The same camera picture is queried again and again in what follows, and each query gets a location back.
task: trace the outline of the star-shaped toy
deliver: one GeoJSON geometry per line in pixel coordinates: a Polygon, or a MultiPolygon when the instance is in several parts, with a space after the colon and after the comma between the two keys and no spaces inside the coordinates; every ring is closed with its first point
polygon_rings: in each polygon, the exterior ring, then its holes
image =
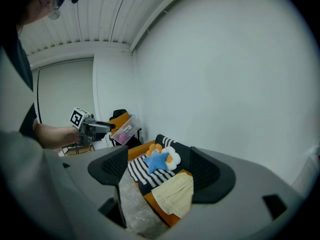
{"type": "Polygon", "coordinates": [[[148,165],[148,174],[152,174],[157,169],[167,170],[166,159],[169,153],[159,153],[157,150],[152,155],[143,159],[148,165]]]}

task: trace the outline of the cream cloth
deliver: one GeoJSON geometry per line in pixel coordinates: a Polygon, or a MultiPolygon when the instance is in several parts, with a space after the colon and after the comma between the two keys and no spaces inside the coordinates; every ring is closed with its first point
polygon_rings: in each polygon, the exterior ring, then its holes
{"type": "Polygon", "coordinates": [[[151,192],[166,214],[182,218],[191,208],[194,179],[185,172],[178,173],[151,192]]]}

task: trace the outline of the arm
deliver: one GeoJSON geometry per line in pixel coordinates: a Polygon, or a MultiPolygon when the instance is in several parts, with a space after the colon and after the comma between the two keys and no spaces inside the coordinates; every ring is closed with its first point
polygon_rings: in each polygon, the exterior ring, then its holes
{"type": "Polygon", "coordinates": [[[78,129],[73,126],[52,127],[38,123],[37,119],[35,119],[33,122],[33,131],[39,142],[46,149],[58,149],[81,141],[78,129]]]}

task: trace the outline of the black and white striped fabric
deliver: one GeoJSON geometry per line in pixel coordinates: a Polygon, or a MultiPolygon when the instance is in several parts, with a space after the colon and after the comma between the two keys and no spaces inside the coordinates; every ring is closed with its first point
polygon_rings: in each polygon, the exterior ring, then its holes
{"type": "Polygon", "coordinates": [[[143,196],[176,175],[172,170],[162,169],[157,169],[148,174],[148,165],[143,161],[146,157],[143,154],[128,163],[129,173],[134,181],[138,183],[139,190],[143,196]]]}

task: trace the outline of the ceiling beam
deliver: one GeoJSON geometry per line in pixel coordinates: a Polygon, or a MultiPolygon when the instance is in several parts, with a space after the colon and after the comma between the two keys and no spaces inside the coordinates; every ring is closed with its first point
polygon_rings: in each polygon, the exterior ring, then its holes
{"type": "Polygon", "coordinates": [[[170,5],[174,0],[164,0],[155,10],[154,12],[150,15],[150,17],[146,20],[146,22],[143,24],[142,28],[134,38],[131,46],[130,46],[130,51],[132,52],[136,45],[138,44],[139,40],[141,37],[144,35],[144,33],[148,30],[149,26],[151,23],[158,17],[160,13],[163,12],[164,9],[167,8],[168,5],[170,5]]]}
{"type": "Polygon", "coordinates": [[[38,51],[28,56],[32,70],[53,63],[64,62],[74,59],[93,58],[95,53],[122,53],[132,56],[129,45],[117,42],[73,42],[54,46],[38,51]]]}

